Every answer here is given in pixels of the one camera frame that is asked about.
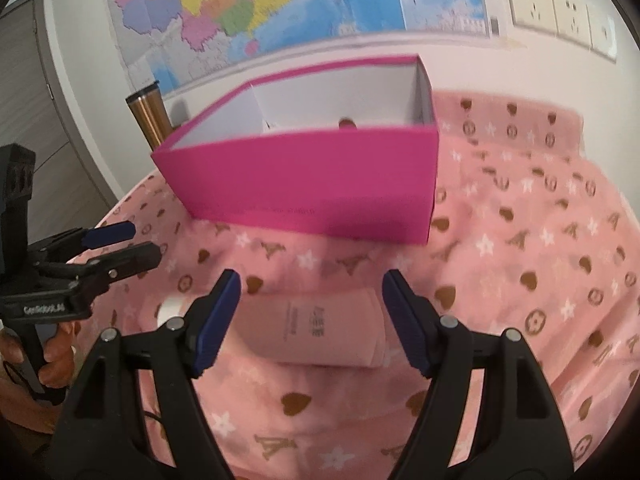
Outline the left hand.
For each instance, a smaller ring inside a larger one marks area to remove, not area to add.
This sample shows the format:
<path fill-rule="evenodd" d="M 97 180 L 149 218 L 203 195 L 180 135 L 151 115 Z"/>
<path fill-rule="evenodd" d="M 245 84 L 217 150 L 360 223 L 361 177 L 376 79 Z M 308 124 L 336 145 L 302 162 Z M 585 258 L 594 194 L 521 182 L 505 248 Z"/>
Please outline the left hand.
<path fill-rule="evenodd" d="M 40 368 L 40 382 L 50 388 L 63 388 L 70 384 L 75 373 L 73 352 L 75 324 L 58 324 L 55 335 L 43 347 L 43 359 L 46 364 Z M 6 330 L 1 331 L 2 358 L 13 365 L 24 361 L 22 346 L 16 337 Z"/>

